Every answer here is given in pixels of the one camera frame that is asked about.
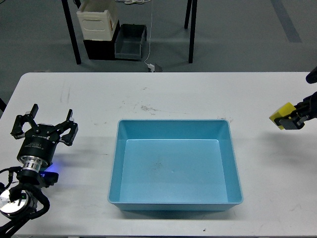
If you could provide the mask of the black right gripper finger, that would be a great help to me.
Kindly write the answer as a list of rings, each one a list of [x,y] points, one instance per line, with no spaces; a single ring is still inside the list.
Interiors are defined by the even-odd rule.
[[[298,130],[302,129],[305,125],[304,118],[300,118],[299,116],[295,117],[281,117],[275,120],[276,124],[280,129],[285,130]]]

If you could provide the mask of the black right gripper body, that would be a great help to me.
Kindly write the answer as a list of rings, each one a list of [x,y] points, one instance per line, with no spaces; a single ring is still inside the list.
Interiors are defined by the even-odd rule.
[[[297,115],[300,122],[311,120],[317,117],[317,92],[304,98],[296,105]]]

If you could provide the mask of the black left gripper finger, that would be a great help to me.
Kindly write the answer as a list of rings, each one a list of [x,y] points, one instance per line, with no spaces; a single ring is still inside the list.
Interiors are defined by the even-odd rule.
[[[73,119],[73,110],[69,109],[64,122],[53,126],[49,130],[50,140],[55,143],[63,143],[66,146],[72,146],[75,136],[78,132],[78,124]]]
[[[25,123],[29,123],[31,130],[34,133],[41,132],[39,126],[34,121],[34,118],[37,114],[38,109],[39,109],[38,105],[34,104],[32,109],[29,112],[26,112],[24,115],[16,116],[12,131],[10,133],[15,139],[20,139],[25,137],[25,132],[23,131],[23,126]]]

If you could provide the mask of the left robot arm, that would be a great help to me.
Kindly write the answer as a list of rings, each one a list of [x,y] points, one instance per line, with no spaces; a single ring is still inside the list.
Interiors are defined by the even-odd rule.
[[[29,220],[41,217],[50,208],[49,199],[42,193],[58,181],[58,173],[48,172],[58,143],[66,146],[73,144],[78,124],[69,110],[64,122],[57,125],[37,124],[34,121],[38,105],[31,111],[17,115],[11,135],[23,139],[17,159],[22,166],[10,167],[8,183],[0,185],[0,213],[9,222],[0,228],[2,238],[12,237]]]

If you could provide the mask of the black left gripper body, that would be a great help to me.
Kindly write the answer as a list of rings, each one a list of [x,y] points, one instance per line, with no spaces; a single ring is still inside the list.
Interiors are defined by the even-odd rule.
[[[24,163],[27,157],[36,157],[43,161],[42,167],[51,166],[60,140],[58,130],[52,125],[39,124],[35,131],[30,129],[24,135],[24,141],[17,155],[18,161]]]

